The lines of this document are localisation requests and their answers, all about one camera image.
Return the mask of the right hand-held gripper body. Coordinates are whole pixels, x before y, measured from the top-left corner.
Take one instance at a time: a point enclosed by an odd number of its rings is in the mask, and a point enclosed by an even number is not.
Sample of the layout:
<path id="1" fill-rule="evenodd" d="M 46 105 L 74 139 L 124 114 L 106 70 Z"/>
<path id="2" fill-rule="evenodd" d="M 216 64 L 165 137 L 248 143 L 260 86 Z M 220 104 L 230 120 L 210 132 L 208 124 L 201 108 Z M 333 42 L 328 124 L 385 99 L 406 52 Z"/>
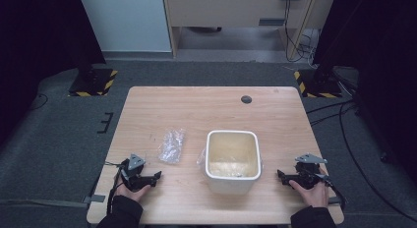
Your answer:
<path id="1" fill-rule="evenodd" d="M 297 175 L 291 176 L 288 181 L 294 181 L 303 189 L 310 190 L 319 182 L 329 185 L 328 176 L 320 171 L 320 164 L 326 164 L 326 159 L 311 153 L 306 153 L 295 158 Z"/>

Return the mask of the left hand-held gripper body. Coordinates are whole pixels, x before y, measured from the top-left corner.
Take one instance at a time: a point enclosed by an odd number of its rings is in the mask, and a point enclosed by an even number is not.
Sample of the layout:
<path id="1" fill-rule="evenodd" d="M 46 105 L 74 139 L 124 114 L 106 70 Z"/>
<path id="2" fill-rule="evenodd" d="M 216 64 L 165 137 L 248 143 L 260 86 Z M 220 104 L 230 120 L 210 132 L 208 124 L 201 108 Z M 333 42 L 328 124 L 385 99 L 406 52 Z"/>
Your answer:
<path id="1" fill-rule="evenodd" d="M 130 191 L 139 191 L 146 186 L 147 181 L 151 180 L 151 176 L 141 175 L 145 164 L 146 162 L 134 153 L 121 163 L 122 181 Z"/>

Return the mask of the person's left hand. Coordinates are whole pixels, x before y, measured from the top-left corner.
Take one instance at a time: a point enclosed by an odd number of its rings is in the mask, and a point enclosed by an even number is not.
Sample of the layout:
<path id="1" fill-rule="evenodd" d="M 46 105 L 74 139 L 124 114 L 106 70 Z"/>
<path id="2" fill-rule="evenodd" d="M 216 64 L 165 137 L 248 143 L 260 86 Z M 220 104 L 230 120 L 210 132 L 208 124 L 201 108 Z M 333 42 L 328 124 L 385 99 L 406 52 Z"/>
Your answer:
<path id="1" fill-rule="evenodd" d="M 115 191 L 115 196 L 123 196 L 130 200 L 139 202 L 150 189 L 151 189 L 151 186 L 146 185 L 139 191 L 132 192 L 124 184 L 121 184 L 120 186 L 117 187 Z"/>

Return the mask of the person's right hand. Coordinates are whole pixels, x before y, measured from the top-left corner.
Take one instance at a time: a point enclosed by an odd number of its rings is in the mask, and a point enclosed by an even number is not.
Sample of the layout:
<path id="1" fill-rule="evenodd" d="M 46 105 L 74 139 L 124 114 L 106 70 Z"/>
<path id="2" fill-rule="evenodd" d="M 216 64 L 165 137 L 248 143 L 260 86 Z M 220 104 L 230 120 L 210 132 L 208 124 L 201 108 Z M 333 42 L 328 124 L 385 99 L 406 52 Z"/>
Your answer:
<path id="1" fill-rule="evenodd" d="M 304 203 L 311 207 L 328 207 L 328 187 L 319 182 L 312 189 L 305 189 L 297 182 L 290 180 L 289 185 L 302 197 Z"/>

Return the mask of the crumpled clear plastic bag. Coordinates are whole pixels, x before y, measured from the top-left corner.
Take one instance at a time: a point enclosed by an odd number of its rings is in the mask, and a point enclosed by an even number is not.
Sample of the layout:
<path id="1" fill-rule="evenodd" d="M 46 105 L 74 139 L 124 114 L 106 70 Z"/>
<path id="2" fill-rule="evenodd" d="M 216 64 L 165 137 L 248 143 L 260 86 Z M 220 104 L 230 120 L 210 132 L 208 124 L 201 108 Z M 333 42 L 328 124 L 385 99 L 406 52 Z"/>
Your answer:
<path id="1" fill-rule="evenodd" d="M 180 161 L 186 132 L 184 129 L 168 129 L 159 147 L 158 159 L 169 164 Z"/>

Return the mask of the white square bin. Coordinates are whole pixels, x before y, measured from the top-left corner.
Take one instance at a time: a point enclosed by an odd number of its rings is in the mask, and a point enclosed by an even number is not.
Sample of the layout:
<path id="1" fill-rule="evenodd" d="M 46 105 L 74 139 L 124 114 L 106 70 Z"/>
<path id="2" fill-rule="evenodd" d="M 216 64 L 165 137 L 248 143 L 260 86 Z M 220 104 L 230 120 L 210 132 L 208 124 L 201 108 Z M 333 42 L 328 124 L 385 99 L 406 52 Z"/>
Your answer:
<path id="1" fill-rule="evenodd" d="M 208 187 L 216 194 L 245 195 L 262 175 L 258 137 L 249 131 L 208 133 L 204 156 Z"/>

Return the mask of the clear plastic bin liner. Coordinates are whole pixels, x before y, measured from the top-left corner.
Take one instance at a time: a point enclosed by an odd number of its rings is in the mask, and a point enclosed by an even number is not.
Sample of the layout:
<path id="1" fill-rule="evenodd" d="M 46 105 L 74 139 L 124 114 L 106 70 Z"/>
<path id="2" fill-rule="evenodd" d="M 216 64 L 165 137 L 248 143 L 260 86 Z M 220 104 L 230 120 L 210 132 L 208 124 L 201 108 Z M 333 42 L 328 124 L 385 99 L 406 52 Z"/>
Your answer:
<path id="1" fill-rule="evenodd" d="M 251 178 L 261 172 L 261 159 L 255 150 L 226 149 L 208 151 L 204 149 L 197 165 L 211 177 Z"/>

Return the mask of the black stand base yellow stripes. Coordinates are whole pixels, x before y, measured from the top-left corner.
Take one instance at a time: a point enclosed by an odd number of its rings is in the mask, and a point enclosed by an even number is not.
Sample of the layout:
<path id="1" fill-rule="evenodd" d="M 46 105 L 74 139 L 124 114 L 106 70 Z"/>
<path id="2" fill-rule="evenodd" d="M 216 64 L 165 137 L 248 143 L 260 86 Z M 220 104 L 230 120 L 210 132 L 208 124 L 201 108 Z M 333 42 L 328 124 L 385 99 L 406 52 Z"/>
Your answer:
<path id="1" fill-rule="evenodd" d="M 88 75 L 78 74 L 69 88 L 69 95 L 106 95 L 112 87 L 116 75 L 116 70 L 107 68 L 92 69 Z"/>
<path id="2" fill-rule="evenodd" d="M 303 97 L 341 97 L 338 81 L 328 75 L 321 75 L 317 70 L 298 70 L 294 77 Z"/>

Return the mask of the dark curtain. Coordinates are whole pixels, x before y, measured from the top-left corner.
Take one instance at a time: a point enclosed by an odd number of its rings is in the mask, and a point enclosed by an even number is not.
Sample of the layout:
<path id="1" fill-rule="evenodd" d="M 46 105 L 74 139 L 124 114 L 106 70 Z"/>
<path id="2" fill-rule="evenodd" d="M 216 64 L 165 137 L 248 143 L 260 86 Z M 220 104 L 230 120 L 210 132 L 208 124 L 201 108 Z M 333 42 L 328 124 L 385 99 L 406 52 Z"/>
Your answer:
<path id="1" fill-rule="evenodd" d="M 417 0 L 333 0 L 315 62 L 359 72 L 364 120 L 417 185 Z"/>
<path id="2" fill-rule="evenodd" d="M 0 145 L 43 79 L 103 61 L 82 0 L 0 0 Z"/>

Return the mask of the white cabinet panel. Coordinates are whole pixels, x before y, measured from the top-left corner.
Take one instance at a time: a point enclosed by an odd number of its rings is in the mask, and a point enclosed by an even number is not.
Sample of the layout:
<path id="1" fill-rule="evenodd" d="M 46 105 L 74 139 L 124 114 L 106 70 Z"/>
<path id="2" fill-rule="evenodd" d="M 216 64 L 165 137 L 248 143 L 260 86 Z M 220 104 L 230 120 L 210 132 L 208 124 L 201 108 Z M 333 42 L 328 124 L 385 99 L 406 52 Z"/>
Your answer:
<path id="1" fill-rule="evenodd" d="M 163 0 L 82 2 L 102 51 L 171 51 Z"/>

